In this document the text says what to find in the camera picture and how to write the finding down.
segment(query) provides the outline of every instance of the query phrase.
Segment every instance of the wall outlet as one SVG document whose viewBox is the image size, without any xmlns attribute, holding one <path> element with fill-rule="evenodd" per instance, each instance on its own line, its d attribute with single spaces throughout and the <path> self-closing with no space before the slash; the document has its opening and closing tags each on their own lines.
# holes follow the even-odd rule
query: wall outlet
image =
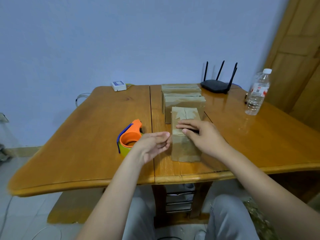
<svg viewBox="0 0 320 240">
<path fill-rule="evenodd" d="M 0 123 L 8 123 L 9 120 L 7 119 L 7 117 L 3 114 L 0 113 Z"/>
</svg>

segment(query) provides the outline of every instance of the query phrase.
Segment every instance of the wifi router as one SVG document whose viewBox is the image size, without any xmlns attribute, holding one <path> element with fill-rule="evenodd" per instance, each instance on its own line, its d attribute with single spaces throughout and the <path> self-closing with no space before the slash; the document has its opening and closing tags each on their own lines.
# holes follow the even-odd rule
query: wifi router
<svg viewBox="0 0 320 240">
<path fill-rule="evenodd" d="M 232 76 L 231 76 L 231 79 L 229 81 L 229 84 L 223 82 L 223 81 L 219 81 L 218 78 L 220 76 L 220 72 L 222 70 L 222 67 L 223 67 L 223 64 L 224 64 L 224 61 L 222 62 L 221 64 L 221 67 L 220 67 L 220 70 L 218 72 L 218 75 L 217 75 L 217 79 L 216 80 L 206 80 L 206 76 L 207 76 L 207 69 L 208 69 L 208 62 L 207 62 L 207 65 L 205 67 L 205 73 L 204 73 L 204 78 L 203 78 L 203 82 L 200 83 L 200 85 L 205 88 L 206 90 L 209 90 L 210 92 L 214 92 L 214 93 L 225 93 L 227 94 L 228 91 L 230 90 L 231 88 L 231 84 L 232 84 L 232 81 L 233 81 L 233 77 L 235 76 L 235 73 L 237 71 L 237 64 L 238 62 L 235 64 L 234 66 L 234 69 L 233 69 L 233 73 L 232 73 Z"/>
</svg>

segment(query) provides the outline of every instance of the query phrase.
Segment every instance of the bottle cap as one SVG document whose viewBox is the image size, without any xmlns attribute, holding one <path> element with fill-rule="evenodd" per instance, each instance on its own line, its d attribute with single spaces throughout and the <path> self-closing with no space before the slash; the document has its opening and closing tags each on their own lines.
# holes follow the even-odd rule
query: bottle cap
<svg viewBox="0 0 320 240">
<path fill-rule="evenodd" d="M 269 68 L 263 69 L 264 74 L 270 74 L 271 72 L 272 72 L 272 69 L 269 69 Z"/>
</svg>

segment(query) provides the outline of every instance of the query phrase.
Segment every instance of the hand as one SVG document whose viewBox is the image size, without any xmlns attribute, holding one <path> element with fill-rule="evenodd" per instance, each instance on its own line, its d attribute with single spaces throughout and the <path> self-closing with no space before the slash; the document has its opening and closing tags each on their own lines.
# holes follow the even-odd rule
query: hand
<svg viewBox="0 0 320 240">
<path fill-rule="evenodd" d="M 182 132 L 193 141 L 196 147 L 212 157 L 219 159 L 230 148 L 218 129 L 210 122 L 187 119 L 180 120 L 178 123 L 177 128 L 183 129 Z M 199 131 L 199 135 L 188 129 Z"/>
<path fill-rule="evenodd" d="M 155 156 L 164 152 L 171 144 L 169 132 L 156 132 L 144 134 L 132 147 L 130 152 L 142 155 L 143 163 L 151 161 Z"/>
</svg>

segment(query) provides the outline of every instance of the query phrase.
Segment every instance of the white device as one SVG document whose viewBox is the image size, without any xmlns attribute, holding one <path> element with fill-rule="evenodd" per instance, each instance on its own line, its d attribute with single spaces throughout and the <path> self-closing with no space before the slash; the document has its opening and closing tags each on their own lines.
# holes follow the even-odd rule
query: white device
<svg viewBox="0 0 320 240">
<path fill-rule="evenodd" d="M 125 83 L 123 83 L 122 81 L 113 81 L 111 83 L 111 86 L 113 87 L 113 90 L 115 92 L 127 90 L 127 85 Z"/>
</svg>

